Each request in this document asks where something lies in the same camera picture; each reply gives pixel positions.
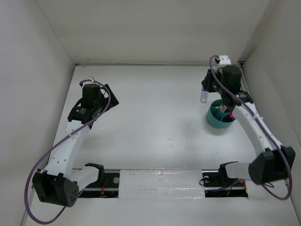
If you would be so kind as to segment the blue and black highlighter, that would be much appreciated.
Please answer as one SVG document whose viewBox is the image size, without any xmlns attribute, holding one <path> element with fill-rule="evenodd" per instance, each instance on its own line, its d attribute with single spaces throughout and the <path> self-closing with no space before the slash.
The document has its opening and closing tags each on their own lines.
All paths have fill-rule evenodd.
<svg viewBox="0 0 301 226">
<path fill-rule="evenodd" d="M 225 118 L 223 118 L 222 122 L 224 123 L 230 123 L 230 122 L 233 122 L 235 120 L 234 117 L 230 117 L 229 115 L 226 116 Z"/>
</svg>

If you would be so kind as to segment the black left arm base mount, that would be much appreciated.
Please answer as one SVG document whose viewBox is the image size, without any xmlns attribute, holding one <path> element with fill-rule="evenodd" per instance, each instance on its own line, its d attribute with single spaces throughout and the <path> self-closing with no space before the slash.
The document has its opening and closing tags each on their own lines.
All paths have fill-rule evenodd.
<svg viewBox="0 0 301 226">
<path fill-rule="evenodd" d="M 84 188 L 79 198 L 118 198 L 120 170 L 105 169 L 103 166 L 97 168 L 99 178 Z"/>
</svg>

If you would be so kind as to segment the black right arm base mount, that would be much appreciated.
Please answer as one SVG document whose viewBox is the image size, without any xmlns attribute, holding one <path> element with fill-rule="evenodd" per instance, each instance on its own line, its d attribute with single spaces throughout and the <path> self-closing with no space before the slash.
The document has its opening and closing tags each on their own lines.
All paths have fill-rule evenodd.
<svg viewBox="0 0 301 226">
<path fill-rule="evenodd" d="M 222 163 L 219 169 L 202 170 L 199 185 L 204 187 L 206 198 L 248 198 L 246 183 L 239 178 L 229 178 L 225 166 L 233 163 Z"/>
</svg>

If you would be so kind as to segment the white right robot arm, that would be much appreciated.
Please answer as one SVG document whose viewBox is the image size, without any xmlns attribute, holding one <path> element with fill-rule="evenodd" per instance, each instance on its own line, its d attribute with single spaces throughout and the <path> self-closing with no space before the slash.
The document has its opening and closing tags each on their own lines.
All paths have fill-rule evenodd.
<svg viewBox="0 0 301 226">
<path fill-rule="evenodd" d="M 224 186 L 234 179 L 251 180 L 257 185 L 292 180 L 291 168 L 295 151 L 290 146 L 283 146 L 267 128 L 251 96 L 241 89 L 241 77 L 242 73 L 237 66 L 225 65 L 217 70 L 208 69 L 201 82 L 205 91 L 220 94 L 222 104 L 240 123 L 256 155 L 250 163 L 222 163 L 217 179 Z"/>
</svg>

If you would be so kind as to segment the pink pen with clear cap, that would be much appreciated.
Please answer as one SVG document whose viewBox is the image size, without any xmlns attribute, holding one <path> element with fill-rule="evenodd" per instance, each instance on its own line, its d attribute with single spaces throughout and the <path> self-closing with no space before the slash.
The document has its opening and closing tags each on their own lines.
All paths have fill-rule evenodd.
<svg viewBox="0 0 301 226">
<path fill-rule="evenodd" d="M 220 110 L 222 112 L 225 112 L 227 110 L 227 107 L 225 105 L 220 105 Z"/>
</svg>

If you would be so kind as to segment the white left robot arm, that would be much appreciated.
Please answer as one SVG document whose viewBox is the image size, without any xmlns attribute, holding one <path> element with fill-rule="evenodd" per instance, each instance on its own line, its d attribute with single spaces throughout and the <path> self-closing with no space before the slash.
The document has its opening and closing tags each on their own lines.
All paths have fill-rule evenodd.
<svg viewBox="0 0 301 226">
<path fill-rule="evenodd" d="M 82 97 L 67 117 L 65 141 L 56 147 L 54 156 L 44 170 L 36 172 L 32 178 L 37 196 L 44 203 L 72 207 L 84 188 L 89 185 L 102 186 L 106 181 L 101 164 L 87 163 L 75 173 L 72 167 L 94 122 L 117 106 L 119 101 L 108 84 L 84 80 L 80 85 Z"/>
</svg>

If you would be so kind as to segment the clear spray bottle blue cap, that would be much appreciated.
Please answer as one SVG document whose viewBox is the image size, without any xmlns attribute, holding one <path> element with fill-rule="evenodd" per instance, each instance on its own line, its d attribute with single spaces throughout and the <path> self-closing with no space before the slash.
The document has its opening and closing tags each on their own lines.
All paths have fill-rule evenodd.
<svg viewBox="0 0 301 226">
<path fill-rule="evenodd" d="M 206 91 L 205 88 L 202 86 L 200 102 L 207 103 L 207 100 L 208 100 L 208 91 Z"/>
</svg>

